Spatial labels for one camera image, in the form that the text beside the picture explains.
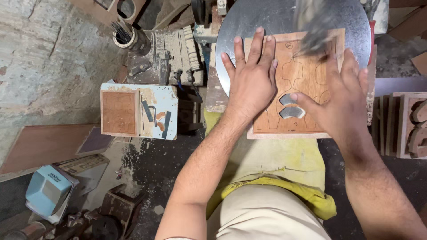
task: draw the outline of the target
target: stacked wooden boards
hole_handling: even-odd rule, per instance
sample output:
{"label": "stacked wooden boards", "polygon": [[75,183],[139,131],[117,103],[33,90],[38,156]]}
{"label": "stacked wooden boards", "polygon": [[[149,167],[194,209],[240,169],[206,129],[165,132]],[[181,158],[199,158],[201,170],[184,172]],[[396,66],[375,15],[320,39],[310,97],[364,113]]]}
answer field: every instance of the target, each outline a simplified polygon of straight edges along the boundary
{"label": "stacked wooden boards", "polygon": [[424,113],[420,111],[424,109],[426,100],[427,93],[392,93],[375,97],[372,138],[380,154],[427,159],[427,156],[419,154],[425,145],[420,130],[426,124]]}
{"label": "stacked wooden boards", "polygon": [[[283,98],[294,92],[303,92],[318,103],[330,97],[326,83],[326,53],[305,55],[300,52],[301,40],[306,32],[274,35],[276,38],[275,59],[277,94],[267,109],[254,119],[248,131],[248,139],[257,138],[329,138],[309,114],[299,117],[283,117],[286,108],[298,110],[294,102],[284,104]],[[245,53],[248,56],[251,38],[245,39]],[[337,55],[338,67],[344,60],[345,29],[328,32],[327,47]]]}

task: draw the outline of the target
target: forearm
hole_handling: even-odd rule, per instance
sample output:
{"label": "forearm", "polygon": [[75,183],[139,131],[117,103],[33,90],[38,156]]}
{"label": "forearm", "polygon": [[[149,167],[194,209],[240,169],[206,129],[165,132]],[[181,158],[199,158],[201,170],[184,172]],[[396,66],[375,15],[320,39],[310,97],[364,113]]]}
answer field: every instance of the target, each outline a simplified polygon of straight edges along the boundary
{"label": "forearm", "polygon": [[170,201],[207,204],[248,122],[245,117],[238,117],[232,112],[223,114],[182,168]]}
{"label": "forearm", "polygon": [[355,140],[351,144],[339,147],[345,160],[348,199],[366,237],[424,238],[426,228],[378,155],[369,133],[352,137]]}

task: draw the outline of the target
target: cylindrical container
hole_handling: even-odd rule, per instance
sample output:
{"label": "cylindrical container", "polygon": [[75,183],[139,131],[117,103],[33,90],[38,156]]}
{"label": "cylindrical container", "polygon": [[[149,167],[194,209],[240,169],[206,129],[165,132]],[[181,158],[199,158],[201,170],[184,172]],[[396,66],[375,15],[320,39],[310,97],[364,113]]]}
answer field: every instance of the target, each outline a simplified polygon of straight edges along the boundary
{"label": "cylindrical container", "polygon": [[132,51],[141,56],[145,56],[150,52],[150,40],[142,30],[136,30],[132,25],[126,23],[126,25],[132,29],[132,38],[128,43],[120,43],[116,38],[116,33],[113,32],[114,43],[124,49]]}

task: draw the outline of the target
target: mdf board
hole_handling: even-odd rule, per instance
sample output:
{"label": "mdf board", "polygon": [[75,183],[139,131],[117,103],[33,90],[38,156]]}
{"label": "mdf board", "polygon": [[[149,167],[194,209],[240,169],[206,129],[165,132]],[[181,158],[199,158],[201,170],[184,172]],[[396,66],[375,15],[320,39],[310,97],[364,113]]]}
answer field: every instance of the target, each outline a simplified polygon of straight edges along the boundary
{"label": "mdf board", "polygon": [[81,157],[79,147],[97,124],[26,126],[0,168],[13,173]]}
{"label": "mdf board", "polygon": [[139,137],[139,92],[101,90],[101,133]]}
{"label": "mdf board", "polygon": [[398,158],[412,158],[408,151],[408,142],[415,125],[411,121],[411,114],[419,104],[427,100],[427,93],[404,94],[400,99],[399,129],[397,154]]}
{"label": "mdf board", "polygon": [[[275,59],[278,60],[275,75],[278,91],[266,110],[254,119],[253,127],[248,131],[248,139],[260,138],[256,135],[264,135],[262,138],[329,138],[329,135],[324,133],[307,113],[301,118],[284,119],[279,115],[285,108],[299,107],[297,104],[283,105],[279,100],[285,94],[302,92],[320,104],[330,97],[326,82],[326,53],[315,55],[301,53],[301,40],[305,35],[306,32],[274,35]],[[252,38],[245,39],[246,57],[251,43]],[[338,66],[341,69],[345,49],[344,29],[329,30],[327,48],[337,55]]]}

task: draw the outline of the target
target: right hand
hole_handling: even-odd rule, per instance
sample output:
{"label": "right hand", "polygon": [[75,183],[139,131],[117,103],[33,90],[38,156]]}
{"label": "right hand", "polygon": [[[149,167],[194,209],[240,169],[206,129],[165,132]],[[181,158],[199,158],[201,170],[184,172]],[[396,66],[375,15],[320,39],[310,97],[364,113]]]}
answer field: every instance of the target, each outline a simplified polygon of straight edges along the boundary
{"label": "right hand", "polygon": [[330,99],[322,105],[303,93],[291,94],[291,98],[308,113],[338,144],[349,146],[357,138],[369,136],[366,126],[366,93],[368,69],[359,71],[359,64],[351,49],[344,52],[341,74],[336,55],[328,56],[326,79]]}

